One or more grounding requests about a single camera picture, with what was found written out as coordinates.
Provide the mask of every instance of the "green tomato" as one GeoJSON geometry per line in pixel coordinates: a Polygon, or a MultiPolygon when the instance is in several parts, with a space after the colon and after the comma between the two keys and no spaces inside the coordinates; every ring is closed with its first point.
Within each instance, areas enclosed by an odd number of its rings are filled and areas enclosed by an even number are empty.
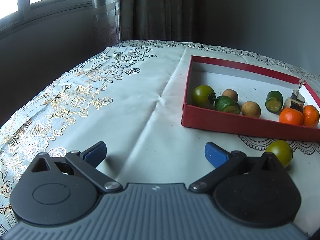
{"type": "Polygon", "coordinates": [[[290,145],[283,140],[277,140],[271,143],[266,149],[266,152],[274,153],[284,167],[289,165],[293,157],[290,145]]]}
{"type": "Polygon", "coordinates": [[[192,102],[195,106],[211,108],[216,99],[214,90],[206,85],[196,87],[191,94],[192,102]]]}

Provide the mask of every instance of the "orange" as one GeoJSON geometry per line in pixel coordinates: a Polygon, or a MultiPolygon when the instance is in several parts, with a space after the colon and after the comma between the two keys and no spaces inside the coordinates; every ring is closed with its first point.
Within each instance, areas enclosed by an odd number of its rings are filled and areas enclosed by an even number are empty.
{"type": "Polygon", "coordinates": [[[319,111],[312,105],[303,108],[304,126],[315,127],[319,123],[319,111]]]}
{"type": "Polygon", "coordinates": [[[303,114],[295,109],[286,107],[282,110],[279,116],[279,122],[293,124],[293,125],[303,125],[303,114]]]}

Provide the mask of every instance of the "gray curtain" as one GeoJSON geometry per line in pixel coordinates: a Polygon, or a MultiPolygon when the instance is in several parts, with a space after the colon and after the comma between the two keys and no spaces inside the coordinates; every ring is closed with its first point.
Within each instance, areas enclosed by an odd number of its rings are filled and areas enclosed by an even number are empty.
{"type": "Polygon", "coordinates": [[[204,0],[121,0],[122,40],[203,41],[204,0]]]}
{"type": "Polygon", "coordinates": [[[97,51],[120,42],[120,0],[92,0],[93,37],[97,51]]]}

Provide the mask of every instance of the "tablecloth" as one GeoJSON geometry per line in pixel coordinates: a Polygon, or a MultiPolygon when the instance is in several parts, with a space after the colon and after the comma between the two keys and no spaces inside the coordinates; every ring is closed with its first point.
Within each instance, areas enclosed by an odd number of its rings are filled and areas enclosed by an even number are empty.
{"type": "MultiPolygon", "coordinates": [[[[17,222],[10,193],[38,152],[64,156],[104,141],[107,158],[98,170],[123,185],[188,186],[213,170],[204,157],[208,141],[261,156],[274,140],[181,126],[191,55],[289,73],[306,79],[320,95],[319,76],[252,52],[174,41],[126,41],[106,48],[64,73],[0,129],[0,234],[17,222]]],[[[294,222],[312,234],[320,226],[320,144],[289,143],[294,153],[288,172],[302,196],[294,222]]]]}

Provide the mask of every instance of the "gray wall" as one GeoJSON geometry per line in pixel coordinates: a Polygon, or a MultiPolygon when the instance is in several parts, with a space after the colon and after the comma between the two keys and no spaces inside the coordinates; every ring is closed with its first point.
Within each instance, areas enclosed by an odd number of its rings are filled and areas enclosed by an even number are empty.
{"type": "Polygon", "coordinates": [[[0,127],[64,72],[94,55],[92,11],[70,10],[0,39],[0,127]]]}
{"type": "Polygon", "coordinates": [[[206,0],[204,43],[253,51],[320,75],[320,0],[206,0]]]}

